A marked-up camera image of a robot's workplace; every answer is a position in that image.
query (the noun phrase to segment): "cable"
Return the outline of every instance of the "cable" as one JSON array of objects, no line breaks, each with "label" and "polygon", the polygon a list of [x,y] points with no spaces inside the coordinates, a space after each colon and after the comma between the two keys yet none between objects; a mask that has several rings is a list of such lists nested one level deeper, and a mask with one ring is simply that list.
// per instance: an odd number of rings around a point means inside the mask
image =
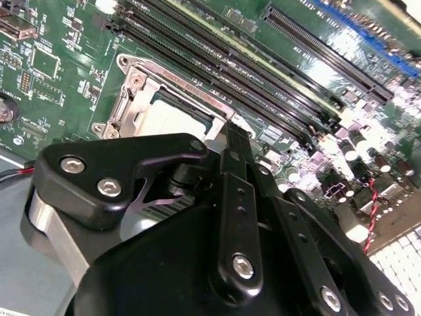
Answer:
[{"label": "cable", "polygon": [[24,169],[10,169],[0,172],[0,191],[12,186],[18,181],[29,178],[34,173],[34,164],[29,162],[25,164]]},{"label": "cable", "polygon": [[377,205],[377,198],[378,198],[378,192],[377,190],[374,188],[374,178],[371,178],[369,183],[368,183],[368,187],[371,189],[371,191],[373,192],[373,196],[372,196],[372,201],[373,201],[373,206],[371,208],[371,212],[370,212],[370,227],[368,228],[368,236],[366,239],[366,243],[364,246],[364,253],[367,254],[368,252],[368,248],[370,248],[370,245],[372,243],[372,239],[371,236],[373,234],[373,230],[374,227],[376,225],[376,213],[377,213],[377,209],[378,209],[378,205]]}]

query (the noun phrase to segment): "red wire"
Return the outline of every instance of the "red wire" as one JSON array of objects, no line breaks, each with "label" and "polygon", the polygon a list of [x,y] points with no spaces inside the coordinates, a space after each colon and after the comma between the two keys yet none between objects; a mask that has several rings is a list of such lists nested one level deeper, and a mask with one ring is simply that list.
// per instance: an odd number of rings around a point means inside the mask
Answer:
[{"label": "red wire", "polygon": [[370,248],[371,235],[373,234],[373,230],[374,230],[374,227],[376,225],[376,213],[377,213],[377,208],[378,208],[378,205],[376,204],[376,202],[377,202],[378,192],[377,192],[376,189],[374,189],[374,178],[370,179],[369,187],[370,187],[371,191],[373,192],[373,196],[372,196],[372,199],[371,199],[373,201],[373,206],[372,206],[371,212],[370,212],[370,227],[368,228],[368,236],[367,236],[367,239],[366,239],[366,244],[364,246],[364,253],[365,254],[367,254],[368,248]]},{"label": "red wire", "polygon": [[27,169],[20,169],[19,171],[18,171],[18,174],[28,174],[28,173],[33,173],[33,171],[34,171],[34,168],[32,167],[32,168],[27,168]]}]

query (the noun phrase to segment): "connector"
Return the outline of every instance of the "connector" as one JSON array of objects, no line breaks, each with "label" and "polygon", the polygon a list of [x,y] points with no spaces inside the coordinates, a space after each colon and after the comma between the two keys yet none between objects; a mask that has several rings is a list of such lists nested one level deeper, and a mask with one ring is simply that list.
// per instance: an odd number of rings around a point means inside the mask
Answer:
[{"label": "connector", "polygon": [[16,41],[36,38],[38,35],[34,25],[3,8],[0,8],[0,33]]}]

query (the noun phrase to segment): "blue pcie slot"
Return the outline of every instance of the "blue pcie slot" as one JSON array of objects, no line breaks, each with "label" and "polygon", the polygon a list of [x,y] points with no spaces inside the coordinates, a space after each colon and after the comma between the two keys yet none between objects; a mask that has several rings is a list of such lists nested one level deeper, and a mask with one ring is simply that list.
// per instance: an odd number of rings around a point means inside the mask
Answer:
[{"label": "blue pcie slot", "polygon": [[420,71],[402,59],[397,55],[389,55],[386,51],[386,45],[382,41],[378,40],[370,33],[368,33],[364,28],[359,26],[357,23],[352,21],[346,14],[343,14],[337,8],[331,5],[325,5],[321,0],[310,0],[317,6],[319,6],[323,11],[328,13],[330,16],[334,17],[340,23],[348,26],[350,29],[354,30],[359,36],[365,39],[365,41],[370,44],[378,53],[380,53],[386,60],[388,60],[393,66],[408,74],[409,76],[416,77],[420,74]]}]

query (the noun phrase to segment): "electrolytic capacitor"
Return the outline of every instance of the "electrolytic capacitor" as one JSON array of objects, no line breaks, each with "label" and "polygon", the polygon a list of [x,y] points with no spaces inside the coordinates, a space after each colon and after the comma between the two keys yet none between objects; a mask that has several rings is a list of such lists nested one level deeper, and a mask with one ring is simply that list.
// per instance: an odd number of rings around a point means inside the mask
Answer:
[{"label": "electrolytic capacitor", "polygon": [[339,144],[339,148],[341,149],[346,161],[354,161],[358,158],[358,153],[355,151],[351,143],[347,140],[343,140]]},{"label": "electrolytic capacitor", "polygon": [[287,192],[287,190],[289,189],[288,181],[285,178],[276,179],[276,185],[278,186],[279,191],[281,191],[282,193]]},{"label": "electrolytic capacitor", "polygon": [[361,160],[358,160],[356,163],[351,165],[351,170],[355,178],[363,183],[368,183],[368,181],[372,177],[370,169]]},{"label": "electrolytic capacitor", "polygon": [[397,170],[405,176],[413,176],[415,170],[403,159],[396,161]]},{"label": "electrolytic capacitor", "polygon": [[379,167],[381,172],[389,172],[391,166],[387,162],[386,158],[383,155],[377,154],[373,158],[374,163]]},{"label": "electrolytic capacitor", "polygon": [[286,168],[285,175],[290,182],[297,182],[300,180],[300,174],[298,173],[298,169],[295,167]]},{"label": "electrolytic capacitor", "polygon": [[340,203],[345,203],[347,201],[347,197],[343,191],[338,191],[337,194],[335,194],[335,197],[337,198],[337,201]]},{"label": "electrolytic capacitor", "polygon": [[353,132],[350,139],[359,152],[367,152],[370,148],[368,140],[366,140],[360,132]]}]

